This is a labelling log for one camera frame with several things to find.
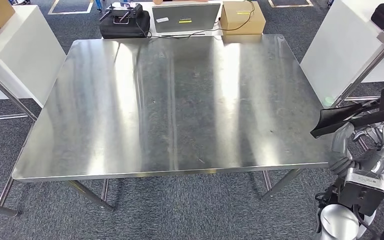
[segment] gray carpet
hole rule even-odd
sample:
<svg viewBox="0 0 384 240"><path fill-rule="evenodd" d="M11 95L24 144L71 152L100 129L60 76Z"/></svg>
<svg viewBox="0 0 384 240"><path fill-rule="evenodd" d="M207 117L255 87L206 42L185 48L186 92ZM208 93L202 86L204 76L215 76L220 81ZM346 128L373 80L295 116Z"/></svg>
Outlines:
<svg viewBox="0 0 384 240"><path fill-rule="evenodd" d="M88 1L60 2L59 10L71 10L77 5L81 9ZM324 0L312 2L314 7L271 8L266 0L259 0L267 20L264 33L283 34L299 61L327 13ZM32 3L40 6L66 52L76 39L101 37L97 21L101 14L95 6L90 14L47 15L51 1ZM382 86L363 84L355 94L379 94ZM35 113L40 111L32 100L24 102ZM11 103L0 100L0 114L16 112ZM31 124L27 118L0 120L0 194ZM350 150L361 154L355 145ZM269 175L276 182L286 172L270 171ZM0 215L0 240L309 239L316 227L314 195L334 179L326 169L306 169L267 202L260 200L266 191L261 172L112 179L108 194L115 206L112 213L63 182L16 182L5 205L22 214ZM82 183L101 192L100 180ZM373 228L378 233L384 228L384 201Z"/></svg>

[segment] white panel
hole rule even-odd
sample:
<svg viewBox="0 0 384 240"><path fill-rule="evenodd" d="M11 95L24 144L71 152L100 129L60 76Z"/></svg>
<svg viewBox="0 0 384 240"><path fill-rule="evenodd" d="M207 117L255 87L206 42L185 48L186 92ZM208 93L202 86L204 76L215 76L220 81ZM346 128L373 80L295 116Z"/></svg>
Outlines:
<svg viewBox="0 0 384 240"><path fill-rule="evenodd" d="M347 4L352 2L353 9ZM336 99L361 73L373 54L382 46L376 38L379 30L362 16L376 4L364 5L366 0L336 0L327 13L301 67L320 102ZM358 6L364 10L356 13ZM384 60L364 82L384 81Z"/></svg>
<svg viewBox="0 0 384 240"><path fill-rule="evenodd" d="M0 80L43 107L66 55L36 5L14 6L0 31ZM0 99L6 97L0 92Z"/></svg>

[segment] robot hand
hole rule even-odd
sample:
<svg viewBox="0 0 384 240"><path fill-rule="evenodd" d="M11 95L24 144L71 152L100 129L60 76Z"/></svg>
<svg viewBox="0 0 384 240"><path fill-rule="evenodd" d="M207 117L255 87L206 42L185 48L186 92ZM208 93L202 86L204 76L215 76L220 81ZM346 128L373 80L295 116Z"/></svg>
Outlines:
<svg viewBox="0 0 384 240"><path fill-rule="evenodd" d="M349 168L360 168L357 161L347 156L348 139L354 132L354 126L347 122L335 131L328 159L329 169L340 178L345 178Z"/></svg>
<svg viewBox="0 0 384 240"><path fill-rule="evenodd" d="M355 134L353 141L367 135L375 145L375 148L367 150L355 160L347 156L348 139L353 132L354 126L348 122L334 133L328 159L329 169L342 179L347 175L349 168L384 175L384 122L367 126Z"/></svg>

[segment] laptop lid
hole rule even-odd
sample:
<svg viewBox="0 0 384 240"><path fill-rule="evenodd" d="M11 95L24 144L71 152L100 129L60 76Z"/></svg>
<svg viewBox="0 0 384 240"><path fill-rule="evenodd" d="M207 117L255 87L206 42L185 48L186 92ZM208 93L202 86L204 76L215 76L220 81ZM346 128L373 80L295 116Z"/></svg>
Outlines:
<svg viewBox="0 0 384 240"><path fill-rule="evenodd" d="M202 31L214 27L220 3L152 7L157 33Z"/></svg>

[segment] sticker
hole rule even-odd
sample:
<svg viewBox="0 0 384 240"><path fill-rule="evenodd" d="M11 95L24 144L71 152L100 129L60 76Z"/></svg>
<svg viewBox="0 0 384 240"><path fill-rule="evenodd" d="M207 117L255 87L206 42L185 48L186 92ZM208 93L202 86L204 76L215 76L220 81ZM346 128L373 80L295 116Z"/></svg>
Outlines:
<svg viewBox="0 0 384 240"><path fill-rule="evenodd" d="M155 21L156 21L157 23L164 23L164 22L167 22L168 20L169 20L168 17L163 17L163 18L158 18L158 19L156 19Z"/></svg>

